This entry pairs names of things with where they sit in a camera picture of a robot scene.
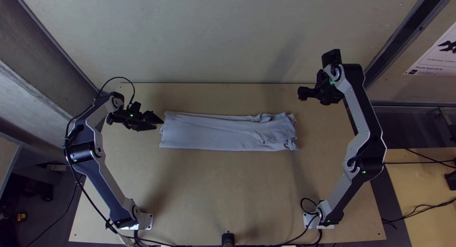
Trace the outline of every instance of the white sign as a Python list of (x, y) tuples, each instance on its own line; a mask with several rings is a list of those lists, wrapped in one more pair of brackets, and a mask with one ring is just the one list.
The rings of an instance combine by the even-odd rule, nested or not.
[(404, 74), (456, 76), (456, 23)]

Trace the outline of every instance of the folded shirt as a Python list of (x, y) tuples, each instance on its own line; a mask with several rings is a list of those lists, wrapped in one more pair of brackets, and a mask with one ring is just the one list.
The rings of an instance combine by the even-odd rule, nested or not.
[(220, 151), (297, 150), (293, 114), (232, 116), (165, 112), (160, 147)]

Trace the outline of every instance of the wooden table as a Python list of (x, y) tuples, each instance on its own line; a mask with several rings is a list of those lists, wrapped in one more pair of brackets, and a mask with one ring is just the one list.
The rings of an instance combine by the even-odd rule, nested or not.
[[(456, 157), (456, 148), (416, 149), (433, 159), (443, 161)], [(428, 162), (404, 149), (388, 150), (386, 162)], [(387, 164), (388, 173), (402, 214), (410, 213), (419, 204), (436, 205), (456, 197), (444, 174), (454, 169), (440, 164)], [(456, 204), (428, 210), (405, 220), (410, 242), (414, 247), (447, 247), (456, 243)]]
[[(125, 195), (154, 214), (140, 237), (180, 245), (219, 245), (227, 230), (237, 244), (277, 244), (304, 230), (299, 200), (327, 198), (342, 174), (353, 138), (342, 103), (301, 102), (298, 84), (135, 84), (141, 111), (246, 115), (294, 113), (299, 151), (220, 152), (159, 148), (158, 130), (135, 132), (105, 125), (106, 165)], [(131, 86), (118, 91), (129, 100)], [(109, 214), (90, 182), (85, 189)], [(309, 230), (298, 242), (314, 242)], [(371, 185), (365, 184), (322, 242), (385, 239)], [(79, 201), (70, 241), (119, 243), (86, 198)]]
[(0, 197), (12, 171), (19, 145), (0, 136)]

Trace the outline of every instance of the cable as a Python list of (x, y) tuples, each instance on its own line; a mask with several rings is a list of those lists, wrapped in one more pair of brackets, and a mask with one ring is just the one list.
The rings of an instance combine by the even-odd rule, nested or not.
[[(133, 83), (132, 83), (129, 79), (125, 78), (125, 77), (112, 77), (112, 78), (108, 79), (108, 80), (103, 84), (103, 86), (100, 88), (100, 90), (98, 91), (98, 93), (96, 94), (95, 100), (98, 99), (98, 98), (100, 97), (100, 95), (101, 95), (101, 93), (103, 92), (103, 89), (105, 88), (106, 84), (108, 84), (110, 81), (112, 81), (112, 80), (114, 80), (114, 79), (125, 79), (125, 80), (128, 81), (128, 82), (132, 85), (132, 87), (133, 87), (133, 94), (132, 94), (132, 97), (130, 98), (130, 102), (129, 102), (128, 105), (127, 105), (127, 109), (128, 109), (129, 105), (131, 105), (131, 104), (133, 103), (133, 98), (134, 98), (134, 94), (135, 94), (136, 90), (135, 90), (135, 88), (134, 88)], [(90, 104), (82, 113), (80, 113), (80, 114), (78, 114), (78, 115), (76, 115), (75, 117), (73, 117), (73, 118), (70, 119), (70, 121), (69, 121), (68, 124), (66, 125), (65, 137), (68, 137), (68, 128), (70, 127), (71, 122), (72, 122), (74, 119), (76, 119), (76, 118), (80, 117), (81, 115), (83, 115), (85, 112), (87, 112), (91, 107), (92, 107), (92, 104)]]
[(320, 241), (322, 240), (323, 230), (319, 229), (318, 230), (318, 234), (319, 234), (318, 239), (314, 243), (311, 243), (311, 244), (296, 244), (296, 246), (298, 246), (298, 247), (316, 246), (317, 247), (320, 244)]
[(418, 162), (385, 162), (385, 164), (439, 163), (439, 164), (442, 164), (443, 166), (447, 166), (447, 167), (449, 167), (449, 168), (456, 169), (455, 166), (451, 166), (451, 165), (448, 165), (448, 164), (445, 164), (445, 163), (444, 163), (444, 162), (451, 162), (451, 161), (453, 161), (453, 160), (437, 161), (437, 160), (435, 160), (435, 159), (432, 159), (432, 158), (430, 158), (430, 157), (425, 156), (424, 154), (421, 154), (421, 153), (419, 153), (419, 152), (415, 152), (415, 151), (411, 150), (410, 148), (404, 147), (403, 145), (398, 144), (396, 141), (392, 141), (391, 139), (388, 139), (388, 141), (393, 142), (393, 143), (395, 143), (395, 144), (397, 144), (397, 145), (399, 145), (399, 146), (402, 146), (403, 149), (405, 149), (405, 150), (407, 150), (407, 151), (409, 151), (409, 152), (411, 152), (411, 153), (413, 153), (413, 154), (416, 154), (416, 155), (418, 155), (418, 156), (421, 156), (421, 157), (423, 157), (423, 158), (426, 158), (426, 159), (428, 159), (428, 160), (430, 160), (430, 161), (432, 161), (432, 162), (428, 162), (428, 161), (423, 161), (423, 162), (419, 162), (419, 161), (418, 161)]
[[(82, 178), (82, 175), (79, 176), (79, 179), (76, 178), (77, 181), (81, 180)], [(67, 213), (68, 211), (70, 210), (70, 207), (71, 207), (71, 203), (73, 203), (73, 199), (75, 198), (75, 194), (76, 194), (76, 189), (77, 189), (77, 184), (75, 185), (75, 189), (73, 191), (73, 196), (71, 197), (71, 200), (70, 200), (70, 203), (68, 203), (68, 207), (66, 208), (65, 212), (63, 213), (62, 216), (60, 216), (56, 221), (54, 221), (54, 223), (52, 223), (49, 227), (47, 227), (39, 236), (37, 236), (33, 241), (31, 241), (29, 244), (26, 245), (26, 247), (29, 247), (31, 244), (33, 244), (36, 240), (38, 240), (42, 235), (44, 235), (44, 233), (46, 233), (53, 225), (55, 225), (57, 222), (59, 222)]]
[(284, 242), (284, 243), (276, 244), (276, 245), (269, 245), (268, 247), (282, 247), (282, 246), (284, 246), (284, 245), (287, 245), (287, 244), (289, 244), (289, 243), (291, 243), (291, 242), (293, 242), (293, 241), (299, 239), (301, 236), (303, 236), (303, 235), (307, 232), (307, 230), (309, 229), (310, 224), (312, 223), (312, 221), (313, 221), (316, 217), (318, 217), (318, 215), (315, 215), (315, 216), (312, 217), (312, 219), (309, 221), (309, 223), (307, 224), (307, 226), (305, 226), (304, 232), (302, 232), (300, 235), (298, 235), (298, 236), (296, 236), (295, 238), (293, 238), (293, 239), (291, 239), (291, 240), (289, 240), (289, 241), (286, 241), (286, 242)]
[(309, 199), (309, 198), (305, 198), (305, 197), (304, 197), (304, 198), (302, 198), (301, 201), (300, 201), (301, 209), (303, 209), (303, 211), (304, 211), (305, 213), (308, 213), (308, 214), (312, 214), (312, 215), (318, 214), (318, 212), (316, 212), (316, 211), (314, 211), (314, 212), (308, 212), (307, 210), (305, 210), (305, 209), (304, 209), (304, 206), (303, 206), (303, 201), (304, 201), (304, 200), (307, 200), (307, 201), (313, 203), (313, 204), (315, 205), (315, 207), (317, 207), (317, 204), (316, 204), (314, 201), (312, 201), (312, 200)]
[[(420, 213), (423, 213), (423, 212), (425, 212), (425, 211), (427, 211), (427, 210), (430, 210), (430, 209), (435, 209), (435, 208), (438, 208), (438, 207), (443, 207), (443, 206), (452, 204), (452, 203), (455, 202), (455, 201), (456, 201), (456, 197), (452, 198), (452, 199), (449, 200), (449, 201), (442, 202), (442, 203), (437, 204), (437, 205), (420, 204), (420, 205), (418, 205), (418, 206), (415, 206), (415, 208), (413, 209), (412, 212), (410, 212), (409, 214), (404, 215), (404, 216), (402, 216), (402, 217), (400, 217), (400, 218), (393, 219), (393, 220), (388, 220), (388, 219), (382, 218), (381, 220), (382, 220), (383, 224), (389, 224), (390, 226), (392, 226), (392, 227), (394, 227), (395, 229), (397, 229), (397, 228), (394, 226), (393, 222), (396, 222), (396, 221), (399, 221), (399, 220), (402, 220), (402, 219), (407, 219), (407, 218), (416, 216), (416, 215), (418, 215), (418, 214), (420, 214)], [(417, 211), (417, 209), (420, 208), (420, 207), (426, 207), (426, 208)]]

